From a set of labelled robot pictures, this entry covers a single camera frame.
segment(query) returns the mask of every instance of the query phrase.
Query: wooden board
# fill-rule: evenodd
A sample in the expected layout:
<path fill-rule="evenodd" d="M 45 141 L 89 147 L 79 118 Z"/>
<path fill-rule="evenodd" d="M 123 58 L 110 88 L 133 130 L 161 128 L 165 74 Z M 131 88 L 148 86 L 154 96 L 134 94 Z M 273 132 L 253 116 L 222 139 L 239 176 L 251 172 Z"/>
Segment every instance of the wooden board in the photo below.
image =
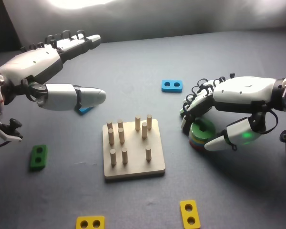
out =
<path fill-rule="evenodd" d="M 109 144 L 108 127 L 103 126 L 103 156 L 105 179 L 137 177 L 142 175 L 163 174 L 165 172 L 164 156 L 161 144 L 158 120 L 152 120 L 152 128 L 147 130 L 147 138 L 142 139 L 141 129 L 135 130 L 135 122 L 123 123 L 125 142 L 119 141 L 118 125 L 113 124 L 114 144 Z M 152 148 L 152 159 L 146 160 L 145 147 Z M 122 148 L 127 148 L 128 163 L 122 163 Z M 111 165 L 110 150 L 116 150 L 116 165 Z"/>

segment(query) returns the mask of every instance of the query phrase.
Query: robotic arm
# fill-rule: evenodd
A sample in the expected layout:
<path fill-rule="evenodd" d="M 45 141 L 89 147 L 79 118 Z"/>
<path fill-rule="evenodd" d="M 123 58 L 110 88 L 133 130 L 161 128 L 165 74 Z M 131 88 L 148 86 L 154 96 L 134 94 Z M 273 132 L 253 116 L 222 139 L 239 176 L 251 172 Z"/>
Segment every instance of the robotic arm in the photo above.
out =
<path fill-rule="evenodd" d="M 286 111 L 286 79 L 269 79 L 259 77 L 238 77 L 230 74 L 230 79 L 221 77 L 216 80 L 197 84 L 192 88 L 184 100 L 180 115 L 183 117 L 182 130 L 189 134 L 191 124 L 196 118 L 202 116 L 213 106 L 216 110 L 247 113 L 245 117 L 229 124 L 226 129 L 219 132 L 214 138 L 209 139 L 204 148 L 208 151 L 218 151 L 246 145 L 261 135 L 272 131 L 278 124 L 278 117 L 272 111 Z M 265 116 L 271 113 L 276 118 L 276 124 L 266 130 Z M 281 135 L 281 141 L 285 139 L 286 131 Z"/>
<path fill-rule="evenodd" d="M 45 84 L 62 69 L 67 60 L 96 48 L 100 43 L 99 35 L 86 37 L 84 31 L 77 31 L 75 36 L 71 36 L 70 31 L 64 31 L 55 36 L 49 35 L 45 43 L 30 45 L 28 51 L 22 47 L 22 54 L 0 67 L 0 116 L 4 106 L 22 94 L 39 107 L 55 111 L 102 104 L 106 93 L 101 89 L 71 84 Z M 0 123 L 0 137 L 9 142 L 21 141 L 22 136 L 16 130 L 21 126 L 15 119 L 10 119 L 10 125 Z"/>

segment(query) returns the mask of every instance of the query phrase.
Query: green indicator light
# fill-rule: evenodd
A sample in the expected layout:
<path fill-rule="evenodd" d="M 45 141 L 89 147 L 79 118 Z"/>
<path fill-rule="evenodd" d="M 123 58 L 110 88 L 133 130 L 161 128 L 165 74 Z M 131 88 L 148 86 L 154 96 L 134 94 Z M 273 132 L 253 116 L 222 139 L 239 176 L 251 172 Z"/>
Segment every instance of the green indicator light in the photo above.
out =
<path fill-rule="evenodd" d="M 243 138 L 251 138 L 251 137 L 252 137 L 251 133 L 248 132 L 243 133 Z"/>

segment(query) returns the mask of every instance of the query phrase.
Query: stacked discs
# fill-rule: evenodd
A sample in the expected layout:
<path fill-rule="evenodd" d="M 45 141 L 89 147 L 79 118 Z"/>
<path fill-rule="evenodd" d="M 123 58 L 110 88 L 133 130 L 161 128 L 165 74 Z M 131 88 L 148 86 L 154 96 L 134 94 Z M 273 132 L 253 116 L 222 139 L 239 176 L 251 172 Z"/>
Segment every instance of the stacked discs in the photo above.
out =
<path fill-rule="evenodd" d="M 204 118 L 197 118 L 190 128 L 189 143 L 194 149 L 203 151 L 205 143 L 215 134 L 216 129 L 213 123 Z"/>

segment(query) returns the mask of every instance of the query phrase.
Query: gray surface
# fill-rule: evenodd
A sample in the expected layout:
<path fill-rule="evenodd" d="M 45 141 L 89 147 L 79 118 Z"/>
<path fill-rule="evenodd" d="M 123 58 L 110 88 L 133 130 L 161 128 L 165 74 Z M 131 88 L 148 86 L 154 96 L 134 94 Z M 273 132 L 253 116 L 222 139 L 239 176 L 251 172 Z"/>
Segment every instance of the gray surface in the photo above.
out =
<path fill-rule="evenodd" d="M 63 30 L 83 29 L 89 35 L 99 34 L 103 42 L 119 42 L 286 26 L 286 0 L 112 0 L 65 9 L 68 2 L 76 7 L 104 1 L 3 0 L 20 42 L 27 47 Z"/>
<path fill-rule="evenodd" d="M 0 64 L 11 53 L 0 56 Z M 286 229 L 286 153 L 275 131 L 237 151 L 201 154 L 180 129 L 182 100 L 200 78 L 286 77 L 286 32 L 223 32 L 106 43 L 73 61 L 51 83 L 104 89 L 104 104 L 83 117 L 38 108 L 25 96 L 6 107 L 23 123 L 20 144 L 0 149 L 0 229 L 74 229 L 78 216 L 104 215 L 107 229 L 183 228 L 179 201 L 197 201 L 204 229 Z M 162 79 L 180 79 L 181 94 L 161 92 Z M 106 184 L 102 125 L 158 119 L 164 177 Z M 243 114 L 212 109 L 219 126 Z M 269 115 L 268 127 L 274 124 Z M 33 145 L 47 144 L 46 168 L 28 173 Z"/>

